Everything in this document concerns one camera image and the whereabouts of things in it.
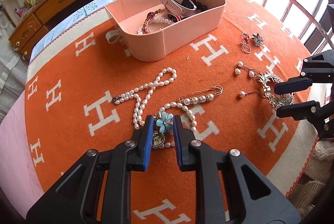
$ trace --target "blue flower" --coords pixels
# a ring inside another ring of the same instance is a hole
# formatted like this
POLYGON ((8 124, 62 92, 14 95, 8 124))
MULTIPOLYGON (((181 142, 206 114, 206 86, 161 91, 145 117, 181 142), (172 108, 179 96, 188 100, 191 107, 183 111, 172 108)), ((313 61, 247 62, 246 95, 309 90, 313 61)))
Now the blue flower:
POLYGON ((173 129, 173 125, 169 123, 173 119, 172 114, 168 114, 166 112, 161 113, 161 119, 158 119, 156 125, 160 127, 159 132, 165 133, 166 131, 170 131, 173 129))

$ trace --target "white pearl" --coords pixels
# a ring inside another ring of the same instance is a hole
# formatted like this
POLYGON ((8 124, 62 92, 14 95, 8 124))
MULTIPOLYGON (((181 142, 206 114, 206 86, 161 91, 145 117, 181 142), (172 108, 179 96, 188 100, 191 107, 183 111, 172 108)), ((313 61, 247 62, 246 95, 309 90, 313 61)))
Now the white pearl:
POLYGON ((189 105, 190 104, 190 99, 188 99, 188 98, 186 98, 186 99, 184 99, 184 105, 189 105))
POLYGON ((213 99, 214 99, 214 95, 213 95, 213 94, 209 94, 209 95, 208 95, 208 100, 211 101, 211 100, 213 100, 213 99))
POLYGON ((253 71, 250 71, 250 72, 248 73, 248 75, 249 75, 251 78, 254 78, 255 73, 254 73, 253 71))
POLYGON ((199 100, 198 97, 193 97, 193 98, 192 98, 192 101, 193 101, 194 104, 197 104, 197 103, 198 103, 198 100, 199 100))

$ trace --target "pink box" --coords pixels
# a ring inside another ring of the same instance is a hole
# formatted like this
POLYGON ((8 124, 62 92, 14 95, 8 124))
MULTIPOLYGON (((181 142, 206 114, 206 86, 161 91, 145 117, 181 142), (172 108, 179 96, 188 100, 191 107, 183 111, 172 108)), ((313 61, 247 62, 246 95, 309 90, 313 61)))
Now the pink box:
MULTIPOLYGON (((167 27, 161 23, 149 24, 151 33, 144 35, 138 35, 138 29, 149 12, 165 8, 160 0, 117 0, 105 8, 109 17, 121 28, 125 44, 133 57, 144 62, 154 62, 220 25, 226 1, 197 1, 205 4, 208 10, 167 27)), ((156 17, 167 18, 167 15, 156 17)))

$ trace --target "screw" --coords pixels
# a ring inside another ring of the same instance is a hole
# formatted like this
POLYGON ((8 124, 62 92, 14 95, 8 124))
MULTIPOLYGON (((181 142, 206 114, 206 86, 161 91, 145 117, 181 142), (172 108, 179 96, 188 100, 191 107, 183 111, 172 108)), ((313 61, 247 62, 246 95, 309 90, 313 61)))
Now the screw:
POLYGON ((191 142, 190 142, 194 147, 199 147, 201 144, 202 144, 202 142, 201 141, 199 141, 199 140, 192 140, 191 142))
POLYGON ((128 141, 125 141, 125 145, 127 147, 133 147, 134 145, 136 145, 136 142, 133 140, 128 140, 128 141))
POLYGON ((92 148, 92 149, 87 150, 86 153, 89 157, 95 156, 97 154, 97 150, 92 148))
POLYGON ((234 148, 234 149, 231 149, 230 150, 230 154, 232 155, 232 156, 239 156, 240 155, 240 151, 239 150, 237 150, 236 148, 234 148))

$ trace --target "white watch band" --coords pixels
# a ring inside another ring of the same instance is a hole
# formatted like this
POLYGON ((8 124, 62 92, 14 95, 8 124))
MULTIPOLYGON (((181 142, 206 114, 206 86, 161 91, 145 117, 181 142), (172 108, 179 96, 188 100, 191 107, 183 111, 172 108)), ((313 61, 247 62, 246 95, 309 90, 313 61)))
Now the white watch band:
POLYGON ((196 11, 196 6, 190 1, 194 8, 189 9, 181 5, 183 0, 160 0, 161 4, 177 16, 190 17, 196 11))

